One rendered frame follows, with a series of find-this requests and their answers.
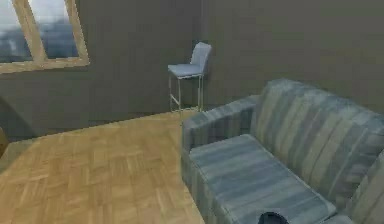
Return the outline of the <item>grey tall chair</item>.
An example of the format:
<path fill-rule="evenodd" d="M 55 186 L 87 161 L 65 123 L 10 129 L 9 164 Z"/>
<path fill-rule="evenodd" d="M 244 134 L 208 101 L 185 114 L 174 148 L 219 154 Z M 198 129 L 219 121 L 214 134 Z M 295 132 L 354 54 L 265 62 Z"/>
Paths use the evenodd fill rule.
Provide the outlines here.
<path fill-rule="evenodd" d="M 201 112 L 203 110 L 204 102 L 204 76 L 207 74 L 207 66 L 212 46 L 204 42 L 198 42 L 191 55 L 190 62 L 188 64 L 175 64 L 168 65 L 167 69 L 170 73 L 168 78 L 169 88 L 169 104 L 178 106 L 178 112 L 183 110 L 182 107 L 182 94 L 181 94 L 181 81 L 184 79 L 198 79 L 198 92 L 197 92 L 197 110 Z M 172 78 L 174 76 L 177 79 L 178 84 L 178 97 L 172 94 Z"/>

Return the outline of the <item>grey striped sofa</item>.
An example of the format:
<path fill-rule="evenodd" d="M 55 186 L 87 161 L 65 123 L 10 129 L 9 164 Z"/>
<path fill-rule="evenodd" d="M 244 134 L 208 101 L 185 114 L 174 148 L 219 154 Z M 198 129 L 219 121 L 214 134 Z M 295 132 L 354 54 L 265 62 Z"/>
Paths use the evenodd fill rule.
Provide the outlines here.
<path fill-rule="evenodd" d="M 305 83 L 184 120 L 180 162 L 205 224 L 384 224 L 384 115 Z"/>

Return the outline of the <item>dark round object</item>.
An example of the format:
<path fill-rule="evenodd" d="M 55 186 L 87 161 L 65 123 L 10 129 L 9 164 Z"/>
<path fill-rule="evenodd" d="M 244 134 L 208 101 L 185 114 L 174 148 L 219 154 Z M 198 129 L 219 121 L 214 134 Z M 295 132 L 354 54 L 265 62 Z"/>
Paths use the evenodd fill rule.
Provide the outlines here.
<path fill-rule="evenodd" d="M 260 215 L 258 224 L 289 224 L 287 219 L 276 212 L 265 212 Z"/>

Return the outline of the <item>wooden framed window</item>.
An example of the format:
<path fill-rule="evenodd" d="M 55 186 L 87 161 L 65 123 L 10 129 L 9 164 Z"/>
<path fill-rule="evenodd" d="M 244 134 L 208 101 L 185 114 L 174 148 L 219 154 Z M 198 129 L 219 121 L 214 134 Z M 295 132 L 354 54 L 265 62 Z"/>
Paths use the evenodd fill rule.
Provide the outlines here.
<path fill-rule="evenodd" d="M 77 0 L 0 0 L 0 74 L 89 64 Z"/>

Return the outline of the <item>brown wooden furniture edge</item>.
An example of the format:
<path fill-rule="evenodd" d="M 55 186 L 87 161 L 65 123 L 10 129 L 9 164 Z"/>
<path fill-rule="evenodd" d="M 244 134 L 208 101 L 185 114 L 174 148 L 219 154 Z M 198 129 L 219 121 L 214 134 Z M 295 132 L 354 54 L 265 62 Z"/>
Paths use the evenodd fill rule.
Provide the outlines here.
<path fill-rule="evenodd" d="M 8 144 L 9 144 L 9 141 L 7 139 L 7 136 L 6 136 L 5 132 L 3 131 L 3 129 L 0 127 L 0 158 L 2 157 L 4 152 L 6 151 Z"/>

